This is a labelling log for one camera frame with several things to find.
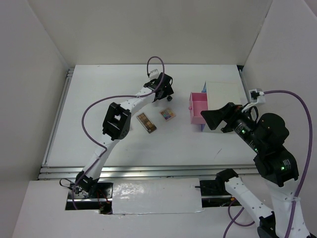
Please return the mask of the blue drawer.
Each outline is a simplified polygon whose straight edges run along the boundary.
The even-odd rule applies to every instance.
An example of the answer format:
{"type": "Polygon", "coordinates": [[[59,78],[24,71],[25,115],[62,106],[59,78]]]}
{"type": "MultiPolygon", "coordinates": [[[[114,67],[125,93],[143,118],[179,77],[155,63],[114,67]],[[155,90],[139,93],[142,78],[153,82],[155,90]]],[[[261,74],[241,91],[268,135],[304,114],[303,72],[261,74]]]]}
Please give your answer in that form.
{"type": "Polygon", "coordinates": [[[203,89],[201,91],[202,93],[206,93],[207,92],[207,82],[204,83],[203,89]]]}

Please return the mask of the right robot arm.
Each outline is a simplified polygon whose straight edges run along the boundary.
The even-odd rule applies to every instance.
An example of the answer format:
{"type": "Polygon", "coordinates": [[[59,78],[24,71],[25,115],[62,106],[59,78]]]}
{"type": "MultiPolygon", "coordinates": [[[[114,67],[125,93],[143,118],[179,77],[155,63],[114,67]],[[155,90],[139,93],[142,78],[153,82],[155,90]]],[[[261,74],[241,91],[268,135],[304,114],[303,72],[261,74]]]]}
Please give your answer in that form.
{"type": "Polygon", "coordinates": [[[256,153],[254,163],[271,196],[270,209],[242,183],[233,169],[216,175],[216,190],[230,193],[251,215],[261,238],[312,238],[306,227],[300,199],[296,193],[299,172],[294,156],[284,147],[289,135],[285,121],[273,113],[253,121],[243,106],[228,103],[218,110],[201,111],[208,127],[215,130],[222,122],[222,132],[235,132],[256,153]]]}

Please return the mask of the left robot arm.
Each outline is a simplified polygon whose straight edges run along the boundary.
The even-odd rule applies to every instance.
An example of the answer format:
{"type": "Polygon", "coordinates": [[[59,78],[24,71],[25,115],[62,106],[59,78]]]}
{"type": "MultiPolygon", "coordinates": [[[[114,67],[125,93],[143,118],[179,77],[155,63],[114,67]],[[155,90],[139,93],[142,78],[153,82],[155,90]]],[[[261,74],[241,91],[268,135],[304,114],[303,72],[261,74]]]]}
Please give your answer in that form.
{"type": "Polygon", "coordinates": [[[97,183],[101,175],[102,168],[116,144],[124,139],[131,124],[131,118],[144,106],[157,100],[167,98],[172,99],[174,93],[172,89],[173,79],[171,76],[160,73],[157,78],[144,84],[136,95],[120,95],[120,98],[127,98],[122,103],[112,102],[107,110],[102,124],[102,136],[100,141],[94,140],[84,126],[84,119],[88,112],[85,110],[81,123],[85,134],[90,140],[97,144],[97,149],[88,164],[77,175],[75,185],[85,197],[93,197],[97,193],[97,183]]]}

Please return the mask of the pink drawer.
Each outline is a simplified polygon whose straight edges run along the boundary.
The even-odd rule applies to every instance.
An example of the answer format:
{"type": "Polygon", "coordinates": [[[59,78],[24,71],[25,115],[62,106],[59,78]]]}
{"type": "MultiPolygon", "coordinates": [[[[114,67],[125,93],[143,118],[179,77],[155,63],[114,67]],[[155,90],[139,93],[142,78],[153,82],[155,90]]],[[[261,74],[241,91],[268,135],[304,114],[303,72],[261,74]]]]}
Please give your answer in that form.
{"type": "Polygon", "coordinates": [[[208,110],[207,94],[191,92],[189,99],[191,124],[205,124],[206,121],[201,115],[201,111],[206,110],[208,110]]]}

